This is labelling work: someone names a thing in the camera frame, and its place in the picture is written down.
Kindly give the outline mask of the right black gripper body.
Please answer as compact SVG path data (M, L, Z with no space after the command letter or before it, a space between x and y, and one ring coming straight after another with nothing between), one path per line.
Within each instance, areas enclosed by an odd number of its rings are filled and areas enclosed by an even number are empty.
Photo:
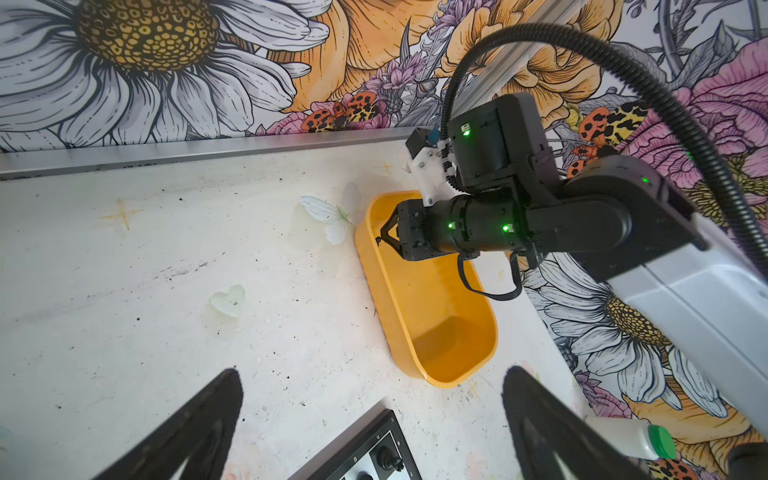
M562 181L533 97L507 94L447 124L450 199L399 203L393 249L408 261L534 248L526 213L558 203Z

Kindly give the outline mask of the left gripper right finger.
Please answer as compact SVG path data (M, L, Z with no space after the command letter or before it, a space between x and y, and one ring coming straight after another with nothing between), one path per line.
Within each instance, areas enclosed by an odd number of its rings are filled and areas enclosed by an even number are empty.
M525 479L647 479L520 366L505 377L502 401Z

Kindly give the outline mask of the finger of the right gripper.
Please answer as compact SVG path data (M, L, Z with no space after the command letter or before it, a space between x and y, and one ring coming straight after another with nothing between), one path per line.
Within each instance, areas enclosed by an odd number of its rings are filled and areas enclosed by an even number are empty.
M376 237L375 241L378 246L381 246L382 244L386 244L398 255L400 255L401 242L399 240L398 233L397 233L398 224L399 224L399 213L398 213L398 210L395 209L390 215L390 217L387 219L387 221L380 228L379 235Z

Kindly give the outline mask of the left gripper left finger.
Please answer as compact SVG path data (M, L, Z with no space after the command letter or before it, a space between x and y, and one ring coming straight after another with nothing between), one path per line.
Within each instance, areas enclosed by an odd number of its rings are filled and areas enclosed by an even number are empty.
M98 479L219 479L240 418L243 389L223 370Z

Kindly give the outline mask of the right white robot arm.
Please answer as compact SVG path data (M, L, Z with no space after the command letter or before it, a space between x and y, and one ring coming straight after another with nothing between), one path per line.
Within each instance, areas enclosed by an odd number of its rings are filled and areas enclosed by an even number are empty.
M533 99L507 95L448 124L460 194L400 203L379 240L403 259L568 253L645 315L759 431L767 428L767 284L643 161L561 180Z

